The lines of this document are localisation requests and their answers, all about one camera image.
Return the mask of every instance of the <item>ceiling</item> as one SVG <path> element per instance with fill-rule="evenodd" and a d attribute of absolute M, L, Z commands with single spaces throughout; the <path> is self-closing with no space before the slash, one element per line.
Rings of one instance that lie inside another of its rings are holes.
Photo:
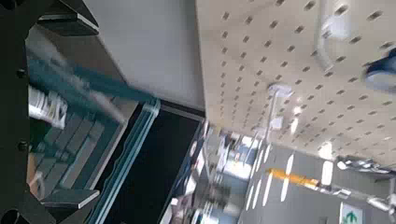
<path fill-rule="evenodd" d="M 318 155 L 332 142 L 334 155 L 355 154 L 387 165 L 396 161 L 394 96 L 366 88 L 367 64 L 393 48 L 396 2 L 391 0 L 197 0 L 208 119 L 254 135 L 269 113 L 268 85 L 294 90 L 278 98 L 284 117 L 277 144 Z M 322 18 L 330 19 L 324 41 L 332 69 L 318 60 Z M 301 113 L 295 115 L 294 108 Z M 298 117 L 295 134 L 290 123 Z"/>
<path fill-rule="evenodd" d="M 173 103 L 205 108 L 193 1 L 84 2 L 129 84 Z"/>

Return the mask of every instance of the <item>blue object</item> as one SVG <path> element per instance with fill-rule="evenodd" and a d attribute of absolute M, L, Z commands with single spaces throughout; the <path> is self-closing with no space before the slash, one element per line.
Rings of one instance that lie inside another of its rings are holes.
<path fill-rule="evenodd" d="M 87 92 L 89 90 L 100 91 L 104 94 L 144 104 L 134 127 L 128 133 L 123 151 L 116 160 L 113 171 L 105 181 L 101 198 L 86 222 L 102 224 L 105 222 L 106 216 L 149 133 L 149 129 L 160 111 L 160 100 L 91 69 L 76 64 L 63 68 L 40 59 L 31 51 L 28 51 L 27 55 L 30 82 L 43 90 L 58 92 L 71 105 L 77 105 L 92 112 L 101 112 L 101 107 L 88 96 Z"/>
<path fill-rule="evenodd" d="M 396 49 L 392 49 L 387 57 L 371 63 L 363 79 L 371 89 L 396 94 Z"/>

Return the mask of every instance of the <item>sign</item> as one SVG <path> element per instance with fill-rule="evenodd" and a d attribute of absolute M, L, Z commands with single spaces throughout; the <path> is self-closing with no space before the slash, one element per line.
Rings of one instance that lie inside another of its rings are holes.
<path fill-rule="evenodd" d="M 346 203 L 341 203 L 340 224 L 363 224 L 363 211 Z"/>

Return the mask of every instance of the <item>bolt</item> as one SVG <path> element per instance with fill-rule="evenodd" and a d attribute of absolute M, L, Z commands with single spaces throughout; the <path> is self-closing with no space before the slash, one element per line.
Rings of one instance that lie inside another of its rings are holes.
<path fill-rule="evenodd" d="M 18 150 L 19 151 L 26 151 L 27 149 L 29 148 L 29 145 L 27 144 L 27 142 L 26 141 L 20 141 L 19 143 L 18 143 Z"/>

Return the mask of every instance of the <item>perforated ceiling panel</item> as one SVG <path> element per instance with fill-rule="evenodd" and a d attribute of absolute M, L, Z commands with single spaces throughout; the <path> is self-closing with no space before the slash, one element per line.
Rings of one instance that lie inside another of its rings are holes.
<path fill-rule="evenodd" d="M 210 121 L 254 135 L 266 126 L 268 85 L 282 82 L 295 93 L 278 99 L 284 116 L 271 141 L 318 155 L 331 141 L 334 154 L 356 154 L 383 164 L 396 160 L 394 96 L 366 88 L 372 61 L 396 39 L 392 0 L 197 0 L 206 113 Z M 315 48 L 320 20 L 330 23 L 325 71 Z M 301 113 L 295 114 L 295 108 Z M 290 122 L 298 117 L 295 134 Z"/>

